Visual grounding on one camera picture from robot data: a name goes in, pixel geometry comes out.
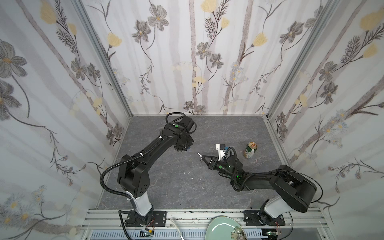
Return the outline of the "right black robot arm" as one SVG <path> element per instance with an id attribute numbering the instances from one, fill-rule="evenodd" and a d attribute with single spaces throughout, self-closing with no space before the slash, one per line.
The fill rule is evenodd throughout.
<path id="1" fill-rule="evenodd" d="M 218 151 L 217 157 L 200 153 L 198 155 L 210 170 L 229 179 L 236 192 L 274 190 L 278 194 L 273 199 L 267 199 L 252 217 L 245 215 L 244 222 L 276 226 L 284 219 L 284 213 L 306 213 L 314 202 L 317 186 L 289 166 L 281 165 L 275 170 L 262 173 L 246 172 L 233 147 Z"/>

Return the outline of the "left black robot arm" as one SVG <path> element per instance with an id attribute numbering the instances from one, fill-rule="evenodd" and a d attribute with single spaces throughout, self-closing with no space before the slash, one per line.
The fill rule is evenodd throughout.
<path id="1" fill-rule="evenodd" d="M 177 152 L 190 149 L 194 142 L 192 134 L 196 129 L 197 124 L 185 114 L 167 114 L 165 126 L 152 142 L 132 156 L 124 155 L 119 163 L 101 173 L 101 187 L 108 193 L 127 198 L 133 206 L 132 210 L 118 211 L 123 227 L 149 226 L 154 222 L 154 207 L 147 193 L 151 182 L 149 171 L 170 147 L 174 147 Z M 117 182 L 122 192 L 109 188 L 105 183 L 105 176 L 116 168 L 119 169 Z"/>

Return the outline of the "light green plate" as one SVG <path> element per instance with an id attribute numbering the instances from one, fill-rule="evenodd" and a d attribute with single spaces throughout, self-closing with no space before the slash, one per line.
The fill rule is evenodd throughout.
<path id="1" fill-rule="evenodd" d="M 247 240 L 241 225 L 234 219 L 219 216 L 208 225 L 205 240 Z"/>

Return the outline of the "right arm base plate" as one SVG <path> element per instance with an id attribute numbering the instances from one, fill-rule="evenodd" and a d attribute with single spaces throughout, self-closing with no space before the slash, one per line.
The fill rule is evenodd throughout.
<path id="1" fill-rule="evenodd" d="M 277 218 L 272 218 L 268 214 L 263 211 L 258 210 L 245 210 L 243 211 L 244 219 L 243 221 L 246 223 L 248 227 L 255 226 L 285 226 L 285 219 L 282 215 Z"/>

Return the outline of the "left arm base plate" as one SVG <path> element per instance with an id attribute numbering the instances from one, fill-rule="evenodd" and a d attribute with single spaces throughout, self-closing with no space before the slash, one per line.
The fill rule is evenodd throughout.
<path id="1" fill-rule="evenodd" d="M 126 227 L 165 227 L 167 211 L 152 211 L 145 217 L 135 211 L 128 211 L 123 220 Z"/>

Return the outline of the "aluminium frame rail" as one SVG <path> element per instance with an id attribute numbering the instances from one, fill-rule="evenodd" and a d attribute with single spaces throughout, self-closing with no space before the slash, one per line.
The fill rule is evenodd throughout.
<path id="1" fill-rule="evenodd" d="M 248 240 L 333 240 L 319 209 L 307 213 L 283 214 L 285 226 L 248 227 L 242 209 L 162 210 L 167 211 L 165 227 L 122 227 L 116 210 L 89 210 L 82 225 L 81 240 L 205 240 L 209 223 L 225 216 L 238 222 Z"/>

